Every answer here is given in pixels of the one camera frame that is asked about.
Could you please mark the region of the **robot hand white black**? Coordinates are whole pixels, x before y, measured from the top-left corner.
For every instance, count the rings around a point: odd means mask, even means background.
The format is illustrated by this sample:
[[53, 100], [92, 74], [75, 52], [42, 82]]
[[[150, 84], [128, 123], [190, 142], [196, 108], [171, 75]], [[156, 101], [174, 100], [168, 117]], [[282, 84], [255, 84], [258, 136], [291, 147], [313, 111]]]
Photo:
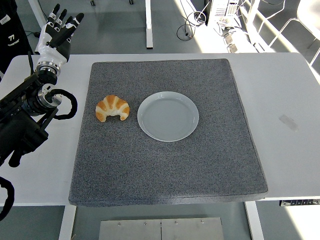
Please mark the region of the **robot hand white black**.
[[40, 55], [40, 62], [50, 62], [60, 68], [69, 60], [71, 39], [84, 14], [65, 19], [67, 10], [58, 13], [59, 10], [60, 5], [57, 4], [49, 14], [46, 24], [41, 28], [35, 52]]

